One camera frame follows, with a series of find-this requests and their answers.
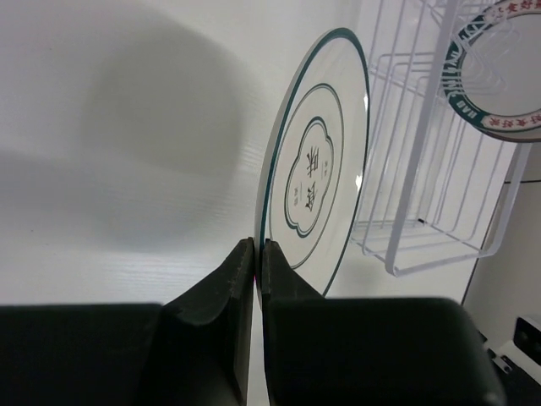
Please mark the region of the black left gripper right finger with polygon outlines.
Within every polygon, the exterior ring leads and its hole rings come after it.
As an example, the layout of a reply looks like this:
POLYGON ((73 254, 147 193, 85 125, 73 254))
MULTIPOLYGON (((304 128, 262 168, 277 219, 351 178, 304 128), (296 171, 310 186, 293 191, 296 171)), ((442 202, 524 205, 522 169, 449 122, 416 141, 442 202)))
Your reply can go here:
POLYGON ((445 298, 327 299, 266 241, 265 379, 273 405, 503 405, 466 311, 445 298))

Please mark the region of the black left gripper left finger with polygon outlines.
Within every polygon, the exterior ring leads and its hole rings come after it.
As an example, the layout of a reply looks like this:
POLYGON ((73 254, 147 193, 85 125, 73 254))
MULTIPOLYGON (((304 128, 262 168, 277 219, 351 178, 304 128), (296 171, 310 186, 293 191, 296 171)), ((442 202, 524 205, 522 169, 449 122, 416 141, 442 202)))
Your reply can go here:
POLYGON ((4 305, 4 405, 244 405, 254 242, 167 304, 4 305))

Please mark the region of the white plate with black rings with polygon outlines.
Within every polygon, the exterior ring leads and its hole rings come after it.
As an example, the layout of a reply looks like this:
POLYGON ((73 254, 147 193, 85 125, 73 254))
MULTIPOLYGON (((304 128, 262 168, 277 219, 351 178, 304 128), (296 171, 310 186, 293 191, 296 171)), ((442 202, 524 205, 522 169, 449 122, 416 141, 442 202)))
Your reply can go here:
POLYGON ((355 33, 328 30, 305 53, 279 106, 260 172, 254 242, 326 295, 358 214, 369 152, 367 59, 355 33))

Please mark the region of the dark green rimmed plate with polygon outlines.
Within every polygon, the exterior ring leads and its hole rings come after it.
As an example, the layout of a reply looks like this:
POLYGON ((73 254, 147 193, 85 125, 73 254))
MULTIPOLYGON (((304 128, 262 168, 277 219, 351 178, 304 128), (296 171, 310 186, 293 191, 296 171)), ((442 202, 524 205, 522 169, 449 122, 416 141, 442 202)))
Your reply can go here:
POLYGON ((540 141, 540 3, 499 1, 451 37, 441 88, 452 109, 482 133, 540 141))

